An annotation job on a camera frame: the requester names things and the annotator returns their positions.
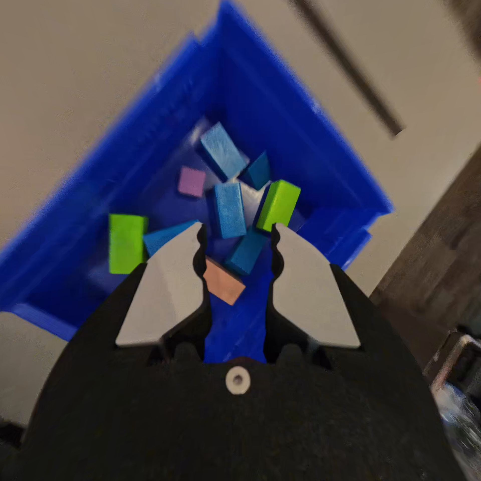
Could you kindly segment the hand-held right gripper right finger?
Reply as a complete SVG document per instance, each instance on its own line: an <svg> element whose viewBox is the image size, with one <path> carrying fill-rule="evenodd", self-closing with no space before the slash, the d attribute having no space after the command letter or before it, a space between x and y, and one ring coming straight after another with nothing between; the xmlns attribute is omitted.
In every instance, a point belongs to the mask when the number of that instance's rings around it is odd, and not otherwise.
<svg viewBox="0 0 481 481"><path fill-rule="evenodd" d="M358 349L361 346L331 263L283 224L271 231L272 273L266 310L265 355L295 344Z"/></svg>

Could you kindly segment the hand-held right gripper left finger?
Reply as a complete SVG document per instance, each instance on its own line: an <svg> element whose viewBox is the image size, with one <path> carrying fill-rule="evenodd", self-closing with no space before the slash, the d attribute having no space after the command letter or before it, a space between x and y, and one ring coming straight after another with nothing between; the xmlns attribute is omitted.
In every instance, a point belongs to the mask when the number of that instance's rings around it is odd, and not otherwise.
<svg viewBox="0 0 481 481"><path fill-rule="evenodd" d="M116 338L118 347L162 345L168 355L188 342L198 355L212 327L206 272L207 231L194 223L147 262Z"/></svg>

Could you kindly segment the blue plastic bin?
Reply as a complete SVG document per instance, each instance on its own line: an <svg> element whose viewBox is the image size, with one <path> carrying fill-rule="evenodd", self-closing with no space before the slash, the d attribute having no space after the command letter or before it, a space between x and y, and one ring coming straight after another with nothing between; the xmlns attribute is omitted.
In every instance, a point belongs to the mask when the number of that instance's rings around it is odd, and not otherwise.
<svg viewBox="0 0 481 481"><path fill-rule="evenodd" d="M230 2L188 36L84 163L1 253L1 310L69 341L125 279L109 273L109 207L200 123L225 177L269 154L300 188L289 228L346 269L394 206L322 107Z"/></svg>

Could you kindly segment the pile of coloured wooden blocks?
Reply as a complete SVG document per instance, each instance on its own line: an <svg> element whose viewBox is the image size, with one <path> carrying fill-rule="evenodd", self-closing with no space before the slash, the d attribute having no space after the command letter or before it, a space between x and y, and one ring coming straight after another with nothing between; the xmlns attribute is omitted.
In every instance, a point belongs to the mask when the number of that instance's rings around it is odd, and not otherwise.
<svg viewBox="0 0 481 481"><path fill-rule="evenodd" d="M109 273L126 276L166 241L192 223L206 225L207 256L240 278L246 290L240 308L265 308L271 278L270 232L257 227L268 206L272 157L263 152L245 169L227 178L207 148L211 131L200 123L171 155L155 154L109 207L113 234L109 240Z"/></svg>

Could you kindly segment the grey desk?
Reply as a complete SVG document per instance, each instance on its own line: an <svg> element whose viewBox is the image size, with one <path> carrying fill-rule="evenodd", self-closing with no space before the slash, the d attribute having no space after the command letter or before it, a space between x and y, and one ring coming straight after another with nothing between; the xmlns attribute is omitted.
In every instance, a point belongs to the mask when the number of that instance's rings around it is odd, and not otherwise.
<svg viewBox="0 0 481 481"><path fill-rule="evenodd" d="M394 202L348 272L370 294L480 143L480 66L443 1L313 1L391 134L291 1L239 1ZM1 247L218 1L1 2Z"/></svg>

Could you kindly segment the silver trash bin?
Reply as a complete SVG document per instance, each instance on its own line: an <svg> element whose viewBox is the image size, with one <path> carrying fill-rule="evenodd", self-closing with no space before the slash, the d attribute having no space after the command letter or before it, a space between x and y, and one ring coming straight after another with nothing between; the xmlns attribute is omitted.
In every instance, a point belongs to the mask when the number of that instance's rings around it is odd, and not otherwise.
<svg viewBox="0 0 481 481"><path fill-rule="evenodd" d="M480 337L453 332L424 375L444 424L480 440Z"/></svg>

